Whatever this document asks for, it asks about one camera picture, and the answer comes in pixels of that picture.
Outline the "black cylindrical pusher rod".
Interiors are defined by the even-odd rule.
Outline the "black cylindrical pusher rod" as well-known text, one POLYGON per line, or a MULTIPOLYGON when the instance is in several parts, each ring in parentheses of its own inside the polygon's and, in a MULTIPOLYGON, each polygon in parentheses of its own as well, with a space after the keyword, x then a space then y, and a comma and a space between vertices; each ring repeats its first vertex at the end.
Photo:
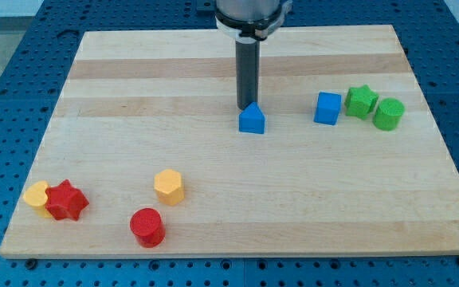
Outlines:
POLYGON ((235 43, 237 106, 244 110, 258 99, 260 44, 235 43))

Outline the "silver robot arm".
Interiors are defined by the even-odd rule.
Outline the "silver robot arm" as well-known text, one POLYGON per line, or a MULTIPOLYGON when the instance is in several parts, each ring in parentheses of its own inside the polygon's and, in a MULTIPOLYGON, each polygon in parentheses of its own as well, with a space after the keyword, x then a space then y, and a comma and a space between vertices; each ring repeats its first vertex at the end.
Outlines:
POLYGON ((217 28, 235 40, 237 106, 258 99, 260 44, 278 30, 292 0, 216 0, 217 28))

